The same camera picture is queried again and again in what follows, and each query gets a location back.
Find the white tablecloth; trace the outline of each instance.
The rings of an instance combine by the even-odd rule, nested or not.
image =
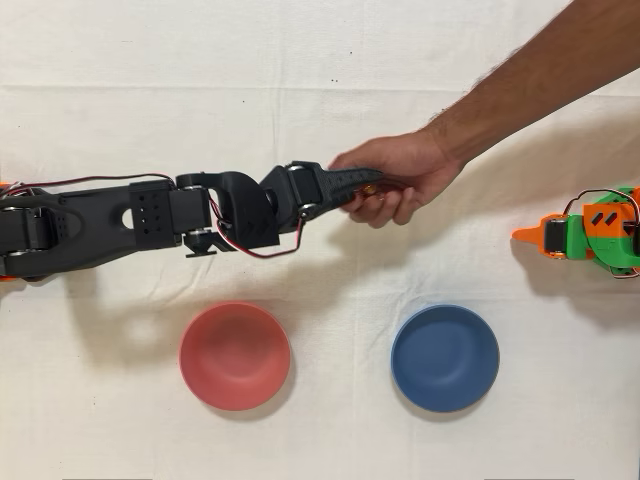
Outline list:
[[[0,0],[0,177],[327,164],[425,123],[565,3]],[[333,212],[268,262],[180,248],[3,284],[0,478],[635,480],[640,283],[510,232],[633,185],[639,155],[634,74],[487,152],[407,227]],[[207,408],[178,370],[185,325],[223,299],[290,336],[287,384],[254,411]],[[437,302],[501,349],[489,395],[450,415],[410,407],[389,369]]]

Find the robotic arm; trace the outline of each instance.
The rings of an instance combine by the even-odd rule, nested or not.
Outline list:
[[[377,170],[325,171],[294,162],[275,167],[260,183],[224,172],[57,194],[41,187],[72,182],[14,185],[0,192],[0,276],[38,281],[183,242],[192,252],[187,257],[212,255],[212,247],[228,252],[279,245],[280,234],[300,235],[307,221],[381,180]],[[123,223],[127,210],[133,228]]]

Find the finger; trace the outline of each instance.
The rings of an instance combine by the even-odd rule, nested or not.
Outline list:
[[[415,189],[406,188],[402,192],[402,200],[393,217],[393,221],[398,225],[406,225],[411,220],[413,212],[416,210]]]
[[[396,209],[398,208],[398,205],[400,205],[401,200],[402,193],[400,192],[388,192],[387,194],[385,194],[382,208],[380,208],[376,217],[369,222],[369,226],[372,228],[384,227],[387,222],[393,218],[393,215],[396,213]]]
[[[376,218],[383,204],[384,196],[369,197],[358,210],[351,214],[351,219],[358,223],[368,223]]]
[[[354,198],[349,203],[343,205],[342,209],[345,212],[353,213],[356,210],[358,210],[362,206],[363,203],[364,203],[364,197],[362,197],[362,195],[356,195],[356,198]]]
[[[345,155],[344,153],[340,154],[333,160],[333,162],[329,164],[329,169],[334,170],[337,168],[342,168],[346,163],[347,163],[347,155]]]

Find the bowl rim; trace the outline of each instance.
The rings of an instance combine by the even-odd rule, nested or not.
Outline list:
[[[282,380],[282,383],[273,392],[273,394],[271,394],[268,398],[266,398],[265,400],[263,400],[259,404],[254,405],[254,406],[249,407],[249,408],[236,408],[236,409],[221,408],[221,407],[219,407],[217,405],[213,405],[213,404],[209,403],[208,401],[204,400],[200,395],[198,395],[198,393],[192,388],[192,386],[189,384],[189,382],[185,378],[184,368],[182,366],[182,352],[183,352],[184,340],[185,340],[187,334],[189,333],[189,331],[191,330],[191,328],[193,328],[193,326],[198,321],[200,321],[205,315],[209,314],[211,311],[217,310],[219,308],[226,307],[226,306],[229,306],[229,305],[239,305],[239,306],[242,306],[242,307],[248,307],[250,309],[257,310],[257,311],[261,312],[262,314],[265,314],[278,327],[278,331],[282,333],[282,335],[284,336],[284,339],[286,340],[286,344],[287,344],[287,370],[286,370],[286,374],[284,376],[284,379]],[[216,408],[218,410],[224,410],[224,411],[228,411],[228,412],[239,412],[239,411],[251,410],[251,409],[259,407],[260,405],[264,405],[265,403],[267,403],[269,400],[271,400],[280,391],[282,386],[286,383],[287,378],[289,377],[289,374],[290,374],[290,371],[291,371],[291,356],[292,355],[293,355],[293,353],[292,353],[292,350],[291,350],[291,342],[289,340],[289,336],[287,335],[287,332],[284,329],[284,327],[282,326],[282,324],[278,321],[278,319],[271,312],[269,312],[267,309],[265,309],[265,308],[263,308],[263,307],[261,307],[259,305],[256,305],[255,303],[247,302],[247,301],[244,301],[244,300],[223,300],[223,301],[215,302],[212,305],[209,305],[208,307],[202,309],[199,313],[194,315],[193,318],[189,321],[189,323],[185,327],[184,331],[182,332],[182,335],[180,336],[180,345],[178,347],[178,367],[179,367],[179,370],[180,370],[180,376],[182,377],[182,381],[185,383],[185,385],[187,386],[189,391],[198,400],[200,400],[202,403],[204,403],[205,405],[208,405],[210,407]]]
[[[487,389],[482,393],[482,395],[480,395],[477,399],[475,399],[470,404],[465,405],[464,407],[461,407],[461,408],[456,408],[454,410],[434,410],[434,409],[431,409],[431,408],[426,408],[423,405],[418,405],[416,402],[414,402],[412,399],[410,399],[407,396],[407,394],[402,390],[402,388],[400,387],[400,384],[398,383],[398,378],[396,377],[396,368],[395,368],[395,362],[394,362],[395,355],[394,354],[395,354],[395,351],[396,351],[396,346],[398,344],[398,339],[402,335],[402,332],[405,330],[405,328],[407,328],[409,326],[409,324],[411,322],[413,322],[416,318],[418,318],[423,313],[428,312],[430,310],[439,309],[439,308],[452,308],[454,310],[463,310],[463,311],[465,311],[467,313],[471,313],[473,317],[475,317],[476,319],[480,320],[480,324],[483,325],[491,333],[491,336],[492,336],[493,341],[494,341],[495,346],[496,346],[496,352],[498,354],[498,359],[496,361],[496,368],[495,368],[495,371],[493,373],[493,378],[491,379],[491,383],[489,384]],[[411,402],[412,405],[415,405],[418,408],[426,410],[427,412],[434,412],[434,413],[460,412],[462,410],[466,410],[467,408],[472,407],[473,405],[477,404],[480,400],[482,400],[489,393],[491,388],[493,388],[493,385],[496,382],[496,379],[498,378],[498,371],[500,370],[500,362],[501,362],[500,344],[498,343],[498,339],[497,339],[493,329],[491,328],[491,326],[486,322],[486,320],[484,318],[482,318],[480,315],[478,315],[476,312],[474,312],[470,308],[463,307],[461,305],[455,305],[455,304],[452,304],[452,303],[436,303],[436,304],[428,305],[428,306],[426,306],[426,307],[414,312],[407,320],[404,321],[404,323],[398,329],[398,332],[396,333],[396,337],[393,340],[393,344],[391,345],[391,355],[390,355],[390,357],[391,357],[390,358],[390,360],[391,360],[391,375],[393,377],[393,382],[395,383],[396,387],[398,388],[398,391],[400,391],[400,393],[402,393],[402,396],[404,398],[406,398],[409,402]]]

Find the orange and green robot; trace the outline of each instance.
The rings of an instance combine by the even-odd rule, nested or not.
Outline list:
[[[606,191],[595,203],[582,205],[582,215],[570,214],[585,193]],[[640,187],[585,190],[562,214],[542,218],[540,225],[521,228],[513,238],[533,243],[555,259],[592,260],[616,278],[640,276]]]

